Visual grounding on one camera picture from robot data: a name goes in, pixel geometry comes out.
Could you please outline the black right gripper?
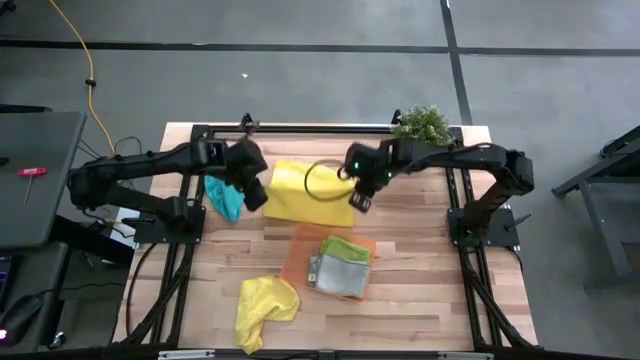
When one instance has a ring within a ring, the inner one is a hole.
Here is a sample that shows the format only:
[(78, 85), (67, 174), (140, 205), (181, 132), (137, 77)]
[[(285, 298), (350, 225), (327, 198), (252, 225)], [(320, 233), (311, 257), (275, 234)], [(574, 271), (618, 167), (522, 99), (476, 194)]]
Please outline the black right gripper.
[(373, 196), (393, 177), (389, 153), (372, 147), (350, 147), (349, 177), (356, 180), (349, 204), (367, 213)]

